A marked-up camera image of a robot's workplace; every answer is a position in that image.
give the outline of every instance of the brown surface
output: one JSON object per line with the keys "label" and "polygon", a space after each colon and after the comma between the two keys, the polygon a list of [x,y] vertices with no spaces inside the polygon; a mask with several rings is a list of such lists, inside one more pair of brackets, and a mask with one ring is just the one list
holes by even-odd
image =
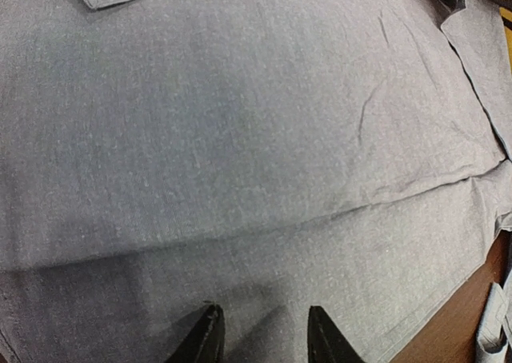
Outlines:
{"label": "brown surface", "polygon": [[474,362],[474,336],[486,304],[490,284],[501,282],[506,271],[508,233],[493,244],[486,264],[473,274],[434,315],[393,363]]}

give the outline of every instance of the wooden surface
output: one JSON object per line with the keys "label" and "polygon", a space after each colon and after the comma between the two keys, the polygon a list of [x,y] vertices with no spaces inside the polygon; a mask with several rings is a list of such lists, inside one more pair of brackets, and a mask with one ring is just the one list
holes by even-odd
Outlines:
{"label": "wooden surface", "polygon": [[474,362],[474,337],[490,284],[501,282],[506,272],[508,239],[508,233],[496,239],[486,264],[434,315],[393,363]]}

